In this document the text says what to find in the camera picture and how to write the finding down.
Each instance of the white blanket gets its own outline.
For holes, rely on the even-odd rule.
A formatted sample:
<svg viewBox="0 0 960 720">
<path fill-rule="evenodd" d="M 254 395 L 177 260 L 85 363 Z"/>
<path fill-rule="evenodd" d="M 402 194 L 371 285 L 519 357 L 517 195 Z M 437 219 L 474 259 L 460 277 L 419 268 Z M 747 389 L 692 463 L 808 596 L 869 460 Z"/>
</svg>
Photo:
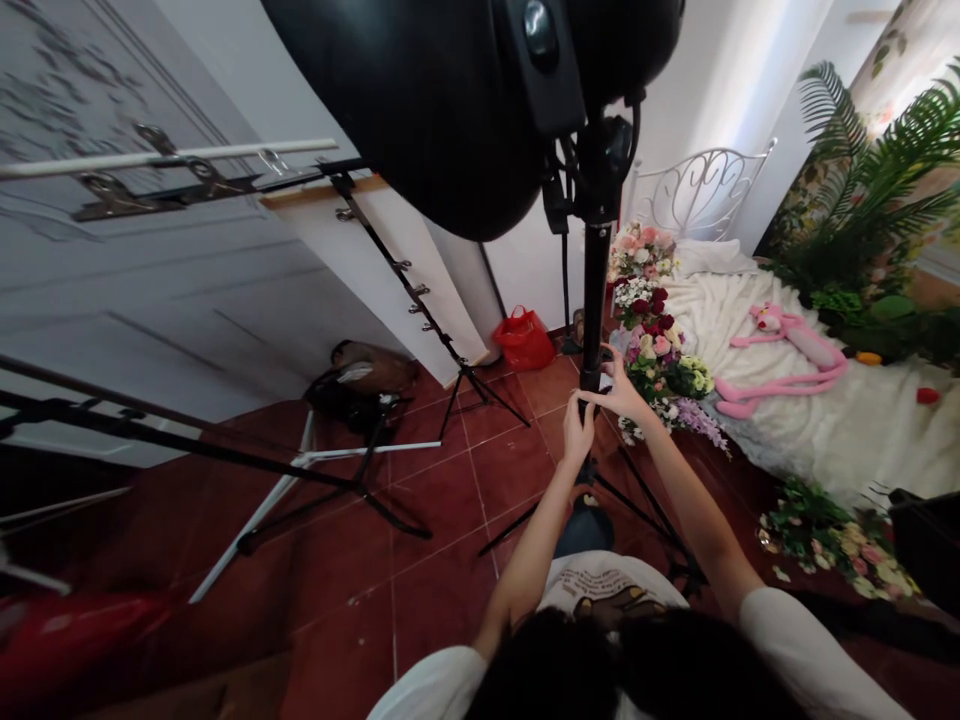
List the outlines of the white blanket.
<svg viewBox="0 0 960 720">
<path fill-rule="evenodd" d="M 789 342 L 730 347 L 730 338 L 753 335 L 751 305 L 770 301 L 802 314 L 797 292 L 768 272 L 700 273 L 663 283 L 667 311 L 686 334 L 684 351 L 699 355 L 714 376 L 738 387 L 816 372 Z M 939 403 L 918 405 L 917 388 L 932 387 Z M 960 490 L 960 381 L 919 359 L 888 367 L 851 362 L 829 391 L 763 400 L 749 420 L 734 420 L 704 403 L 755 465 L 779 477 L 816 480 L 845 505 L 888 504 L 883 493 L 900 487 L 921 497 Z"/>
</svg>

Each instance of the hand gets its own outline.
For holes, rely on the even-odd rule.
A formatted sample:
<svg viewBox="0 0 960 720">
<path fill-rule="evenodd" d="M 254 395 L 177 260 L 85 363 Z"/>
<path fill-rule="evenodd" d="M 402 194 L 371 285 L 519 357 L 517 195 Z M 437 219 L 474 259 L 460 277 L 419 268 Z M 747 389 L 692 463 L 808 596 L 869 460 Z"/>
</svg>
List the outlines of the hand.
<svg viewBox="0 0 960 720">
<path fill-rule="evenodd" d="M 597 409 L 593 403 L 587 405 L 581 424 L 578 399 L 578 393 L 570 393 L 567 414 L 563 418 L 563 459 L 577 466 L 583 463 L 593 445 L 593 414 Z"/>
<path fill-rule="evenodd" d="M 640 393 L 633 387 L 630 378 L 627 377 L 627 371 L 623 369 L 623 355 L 613 345 L 603 343 L 601 347 L 607 348 L 613 353 L 613 362 L 605 363 L 603 371 L 613 378 L 613 387 L 606 395 L 587 392 L 586 390 L 577 391 L 577 395 L 583 400 L 596 403 L 600 407 L 612 410 L 622 417 L 637 421 L 644 413 L 652 412 L 646 401 L 640 397 Z"/>
</svg>

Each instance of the floral wallpaper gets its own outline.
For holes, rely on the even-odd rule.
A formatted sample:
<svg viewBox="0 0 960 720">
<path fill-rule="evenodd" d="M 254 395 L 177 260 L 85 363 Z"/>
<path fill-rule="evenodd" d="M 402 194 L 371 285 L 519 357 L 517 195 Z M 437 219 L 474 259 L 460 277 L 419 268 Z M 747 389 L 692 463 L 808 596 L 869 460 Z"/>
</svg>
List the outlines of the floral wallpaper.
<svg viewBox="0 0 960 720">
<path fill-rule="evenodd" d="M 903 0 L 893 14 L 867 62 L 850 87 L 854 104 L 876 138 L 935 78 L 946 77 L 947 65 L 960 54 L 960 3 L 955 0 Z M 772 223 L 772 242 L 810 228 L 816 218 L 812 208 L 828 164 L 817 157 L 814 146 Z M 956 186 L 960 189 L 960 164 L 927 175 L 907 199 L 915 202 Z M 920 237 L 906 238 L 878 258 L 871 295 L 904 292 L 913 266 L 921 258 L 960 277 L 960 204 L 927 228 Z"/>
</svg>

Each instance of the red object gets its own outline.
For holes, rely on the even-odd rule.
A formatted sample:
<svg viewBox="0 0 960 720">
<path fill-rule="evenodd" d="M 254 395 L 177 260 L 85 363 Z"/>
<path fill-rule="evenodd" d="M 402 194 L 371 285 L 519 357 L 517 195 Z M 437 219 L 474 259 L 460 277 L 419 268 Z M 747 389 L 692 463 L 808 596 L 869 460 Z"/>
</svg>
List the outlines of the red object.
<svg viewBox="0 0 960 720">
<path fill-rule="evenodd" d="M 517 315 L 517 309 L 523 311 Z M 517 305 L 513 313 L 493 331 L 494 341 L 503 348 L 507 365 L 515 372 L 539 370 L 557 359 L 547 328 L 533 310 Z"/>
<path fill-rule="evenodd" d="M 933 405 L 940 399 L 940 393 L 933 388 L 918 388 L 917 402 L 921 405 Z"/>
<path fill-rule="evenodd" d="M 0 617 L 0 715 L 22 710 L 79 678 L 90 666 L 153 632 L 170 602 L 150 594 L 10 597 Z"/>
</svg>

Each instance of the black hair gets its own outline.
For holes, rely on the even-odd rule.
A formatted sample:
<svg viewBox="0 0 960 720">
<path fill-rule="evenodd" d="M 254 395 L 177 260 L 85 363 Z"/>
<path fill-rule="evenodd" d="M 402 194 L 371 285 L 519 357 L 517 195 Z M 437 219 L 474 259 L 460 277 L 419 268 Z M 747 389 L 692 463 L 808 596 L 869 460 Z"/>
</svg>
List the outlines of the black hair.
<svg viewBox="0 0 960 720">
<path fill-rule="evenodd" d="M 624 618 L 619 644 L 592 617 L 545 608 L 505 638 L 468 720 L 614 718 L 622 690 L 657 720 L 808 717 L 754 647 L 686 609 Z"/>
</svg>

